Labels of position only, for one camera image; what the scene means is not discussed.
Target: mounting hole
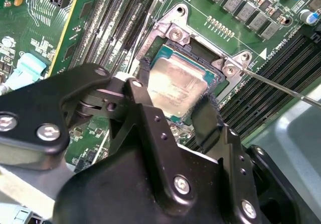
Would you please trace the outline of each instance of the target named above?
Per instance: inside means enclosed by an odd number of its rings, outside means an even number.
[[[241,60],[242,62],[247,62],[248,60],[250,60],[250,55],[245,53],[241,56]]]
[[[284,26],[286,26],[286,27],[288,27],[288,26],[290,26],[292,24],[292,18],[287,18],[287,19],[285,19],[285,21],[284,21]]]
[[[167,135],[165,133],[162,133],[160,136],[163,140],[167,140]]]
[[[177,8],[177,12],[178,12],[181,16],[183,16],[183,15],[185,14],[185,10],[184,10],[183,7],[178,7],[178,8]]]
[[[242,173],[243,175],[246,175],[246,170],[241,169],[241,173]]]
[[[116,104],[114,102],[110,102],[107,104],[106,109],[110,112],[113,112],[116,109]]]

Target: silver screw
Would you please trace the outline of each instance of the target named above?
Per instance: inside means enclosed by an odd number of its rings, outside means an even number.
[[[101,69],[101,68],[95,69],[95,72],[96,72],[97,74],[99,74],[100,76],[107,76],[107,73],[106,73],[103,69]]]
[[[12,130],[17,126],[17,120],[10,115],[1,115],[0,116],[0,131],[5,132]]]
[[[136,87],[142,87],[142,84],[140,82],[138,82],[137,80],[134,80],[132,82],[132,84],[134,84]]]
[[[180,194],[186,195],[187,193],[190,192],[190,185],[189,185],[187,179],[185,179],[181,176],[175,177],[174,186]]]
[[[255,211],[254,207],[252,206],[252,204],[249,203],[247,200],[242,201],[242,208],[243,208],[245,214],[249,218],[251,218],[251,219],[256,218],[256,211]]]
[[[44,141],[54,141],[59,138],[60,130],[53,124],[45,124],[37,129],[37,136]]]
[[[173,41],[179,42],[183,37],[183,34],[181,32],[181,30],[179,29],[172,29],[170,31],[170,39],[172,39]]]
[[[260,154],[260,155],[264,155],[264,151],[259,148],[259,147],[256,147],[256,151]]]

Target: expansion slot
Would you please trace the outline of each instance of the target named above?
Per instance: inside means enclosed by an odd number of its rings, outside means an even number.
[[[86,62],[93,62],[93,63],[99,62],[98,60],[99,55],[104,52],[103,46],[105,46],[105,44],[108,43],[106,39],[106,37],[108,37],[109,35],[108,26],[111,23],[118,9],[122,7],[123,3],[124,3],[124,0],[112,0],[112,4],[108,8],[108,12],[104,17],[102,25],[99,27],[98,36],[95,38],[90,48],[90,52],[86,59]]]
[[[91,17],[90,21],[88,22],[88,28],[82,37],[69,68],[73,68],[76,65],[81,65],[85,62],[86,56],[90,50],[90,46],[96,37],[96,33],[104,15],[109,9],[110,3],[111,0],[96,0],[92,14],[93,17]]]

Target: black metal bracket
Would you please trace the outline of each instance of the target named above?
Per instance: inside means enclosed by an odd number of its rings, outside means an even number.
[[[109,81],[107,71],[85,64],[2,96],[0,115],[11,116],[16,124],[0,132],[0,164],[43,170],[56,167],[69,144],[67,125],[79,100]],[[57,139],[37,137],[37,130],[45,124],[58,128],[53,130]]]
[[[197,143],[210,149],[208,155],[222,168],[221,210],[226,222],[262,223],[250,157],[238,134],[225,125],[204,97],[192,114]]]

